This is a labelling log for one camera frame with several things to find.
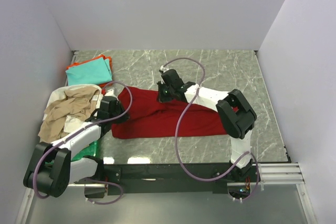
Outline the red t shirt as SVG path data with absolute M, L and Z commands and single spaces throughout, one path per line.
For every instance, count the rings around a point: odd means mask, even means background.
M 130 118 L 121 124 L 111 126 L 112 135 L 123 140 L 132 138 L 170 137 L 186 103 L 173 100 L 160 103 L 157 92 L 129 87 L 133 102 L 128 114 Z M 191 105 L 179 127 L 178 136 L 226 135 L 217 112 L 197 104 Z

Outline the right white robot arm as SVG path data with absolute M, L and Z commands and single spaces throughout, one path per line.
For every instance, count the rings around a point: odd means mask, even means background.
M 201 87 L 194 82 L 183 82 L 176 70 L 163 66 L 160 73 L 162 81 L 158 82 L 158 100 L 170 102 L 175 99 L 187 103 L 177 121 L 175 140 L 182 119 L 192 104 L 211 109 L 218 113 L 220 122 L 230 137 L 230 163 L 235 165 L 233 170 L 241 174 L 247 173 L 252 166 L 250 139 L 257 115 L 242 92 L 238 89 L 231 92 L 218 91 Z

